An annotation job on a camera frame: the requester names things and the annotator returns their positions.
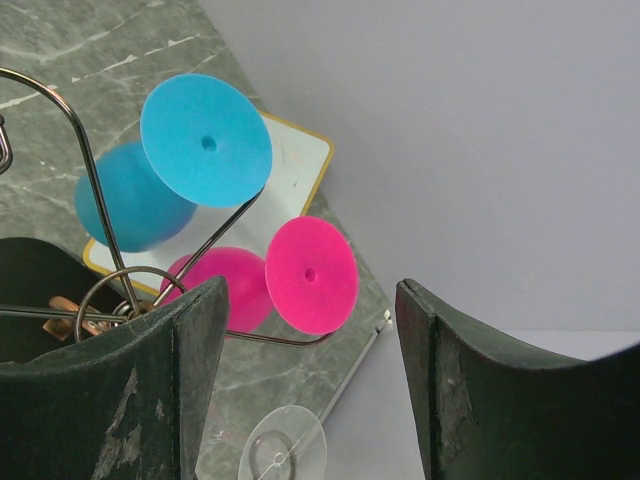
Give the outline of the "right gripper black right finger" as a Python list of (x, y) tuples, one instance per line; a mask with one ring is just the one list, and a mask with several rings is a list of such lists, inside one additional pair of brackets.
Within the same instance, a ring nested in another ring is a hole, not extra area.
[(395, 317), (428, 479), (635, 479), (639, 349), (583, 361), (505, 334), (412, 279)]

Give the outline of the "blue plastic wine glass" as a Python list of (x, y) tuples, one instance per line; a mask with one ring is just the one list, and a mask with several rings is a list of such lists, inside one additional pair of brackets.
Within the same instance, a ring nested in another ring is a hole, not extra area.
[(138, 139), (104, 152), (96, 168), (118, 247), (138, 253), (179, 234), (199, 207), (251, 200), (272, 164), (266, 124), (240, 91), (180, 74), (145, 99)]

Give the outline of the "clear plastic wine glass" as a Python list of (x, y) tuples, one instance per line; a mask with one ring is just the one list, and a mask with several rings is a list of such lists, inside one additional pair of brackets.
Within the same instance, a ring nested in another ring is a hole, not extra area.
[(201, 448), (228, 448), (237, 479), (322, 479), (328, 448), (322, 422), (307, 408), (285, 405), (244, 435), (210, 406)]

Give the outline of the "pink plastic wine glass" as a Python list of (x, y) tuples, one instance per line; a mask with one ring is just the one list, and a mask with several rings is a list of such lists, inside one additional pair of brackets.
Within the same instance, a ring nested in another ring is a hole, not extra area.
[(228, 328), (251, 333), (276, 311), (295, 330), (325, 335), (340, 329), (358, 297), (354, 253), (328, 221), (299, 216), (281, 226), (266, 256), (213, 247), (181, 279), (187, 289), (222, 276), (228, 284)]

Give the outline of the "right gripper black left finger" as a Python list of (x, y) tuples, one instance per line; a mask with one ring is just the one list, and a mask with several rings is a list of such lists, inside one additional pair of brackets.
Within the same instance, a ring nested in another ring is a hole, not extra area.
[(214, 278), (105, 334), (1, 367), (5, 479), (191, 479), (229, 317)]

